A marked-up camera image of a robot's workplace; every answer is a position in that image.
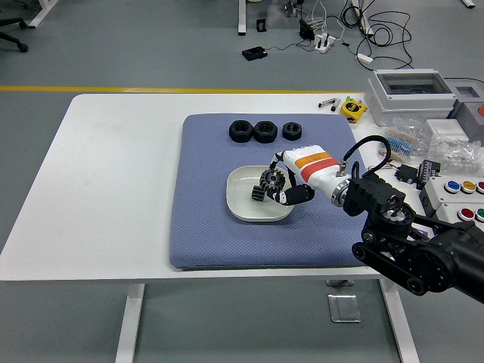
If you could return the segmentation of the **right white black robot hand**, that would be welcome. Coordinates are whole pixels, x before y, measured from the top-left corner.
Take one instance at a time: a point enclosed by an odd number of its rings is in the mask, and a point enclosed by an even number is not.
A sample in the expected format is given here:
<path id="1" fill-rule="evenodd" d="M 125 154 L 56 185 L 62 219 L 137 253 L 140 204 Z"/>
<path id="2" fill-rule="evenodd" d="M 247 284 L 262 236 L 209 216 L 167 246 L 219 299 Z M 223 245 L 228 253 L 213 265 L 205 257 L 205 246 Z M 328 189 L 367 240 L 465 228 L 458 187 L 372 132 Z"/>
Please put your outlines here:
<path id="1" fill-rule="evenodd" d="M 276 153 L 259 184 L 269 198 L 285 206 L 310 201 L 316 191 L 322 191 L 333 205 L 342 206 L 349 181 L 345 164 L 321 146 L 311 145 Z"/>

